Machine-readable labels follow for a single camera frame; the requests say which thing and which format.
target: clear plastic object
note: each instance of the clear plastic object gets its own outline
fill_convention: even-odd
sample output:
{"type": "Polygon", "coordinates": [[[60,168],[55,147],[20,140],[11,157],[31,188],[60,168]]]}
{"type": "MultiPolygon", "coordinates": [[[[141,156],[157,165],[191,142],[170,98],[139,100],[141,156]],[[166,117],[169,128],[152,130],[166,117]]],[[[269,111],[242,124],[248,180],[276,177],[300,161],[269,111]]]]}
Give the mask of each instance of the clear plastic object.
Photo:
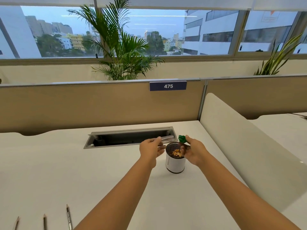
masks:
{"type": "Polygon", "coordinates": [[[175,137],[173,135],[168,135],[161,138],[162,138],[161,143],[171,143],[175,141],[175,137]]]}

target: pencil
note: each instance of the pencil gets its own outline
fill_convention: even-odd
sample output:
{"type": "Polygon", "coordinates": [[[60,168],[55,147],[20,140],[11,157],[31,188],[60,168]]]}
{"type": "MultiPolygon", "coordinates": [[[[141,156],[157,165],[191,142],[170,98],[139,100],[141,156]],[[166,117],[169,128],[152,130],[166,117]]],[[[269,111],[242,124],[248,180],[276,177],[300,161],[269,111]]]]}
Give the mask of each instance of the pencil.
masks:
{"type": "Polygon", "coordinates": [[[68,219],[69,230],[72,230],[72,223],[71,223],[70,211],[69,211],[69,206],[68,206],[67,204],[66,204],[66,213],[67,213],[67,219],[68,219]]]}
{"type": "Polygon", "coordinates": [[[44,214],[44,230],[47,230],[47,216],[44,214]]]}
{"type": "Polygon", "coordinates": [[[18,224],[19,224],[19,220],[20,220],[20,218],[19,218],[19,216],[18,216],[18,217],[17,217],[17,220],[16,220],[16,224],[15,224],[14,230],[17,230],[18,224]]]}

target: forearm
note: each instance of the forearm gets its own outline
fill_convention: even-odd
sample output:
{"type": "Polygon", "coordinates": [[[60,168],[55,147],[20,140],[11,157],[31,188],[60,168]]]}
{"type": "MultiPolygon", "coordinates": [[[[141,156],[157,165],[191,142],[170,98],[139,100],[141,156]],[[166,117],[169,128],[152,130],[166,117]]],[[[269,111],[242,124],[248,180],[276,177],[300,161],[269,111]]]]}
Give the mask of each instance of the forearm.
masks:
{"type": "Polygon", "coordinates": [[[151,168],[139,159],[121,181],[75,227],[75,230],[127,229],[146,188],[151,168]]]}
{"type": "Polygon", "coordinates": [[[239,227],[244,229],[299,229],[206,152],[199,166],[239,227]]]}

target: pen holder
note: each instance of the pen holder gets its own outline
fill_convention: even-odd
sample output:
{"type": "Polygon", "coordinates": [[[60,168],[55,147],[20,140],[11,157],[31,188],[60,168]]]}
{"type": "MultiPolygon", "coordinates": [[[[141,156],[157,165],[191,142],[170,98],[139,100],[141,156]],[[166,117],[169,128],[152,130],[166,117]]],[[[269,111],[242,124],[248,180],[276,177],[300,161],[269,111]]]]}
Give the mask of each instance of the pen holder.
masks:
{"type": "Polygon", "coordinates": [[[185,169],[185,157],[175,157],[173,151],[180,150],[180,144],[178,142],[169,143],[166,146],[166,161],[165,166],[168,171],[173,174],[179,174],[185,169]]]}

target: beige partition panel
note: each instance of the beige partition panel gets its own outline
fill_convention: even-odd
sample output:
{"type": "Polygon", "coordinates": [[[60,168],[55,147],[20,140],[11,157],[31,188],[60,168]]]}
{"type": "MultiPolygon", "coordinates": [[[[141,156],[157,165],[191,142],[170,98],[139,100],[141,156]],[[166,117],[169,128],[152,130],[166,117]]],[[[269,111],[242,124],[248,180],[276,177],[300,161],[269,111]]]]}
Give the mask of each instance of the beige partition panel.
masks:
{"type": "Polygon", "coordinates": [[[188,81],[174,91],[149,91],[149,82],[1,87],[0,132],[197,120],[204,84],[188,81]]]}
{"type": "Polygon", "coordinates": [[[215,94],[247,119],[307,112],[307,76],[211,80],[207,93],[215,94]]]}
{"type": "Polygon", "coordinates": [[[212,93],[200,122],[246,184],[279,211],[307,192],[307,166],[212,93]]]}

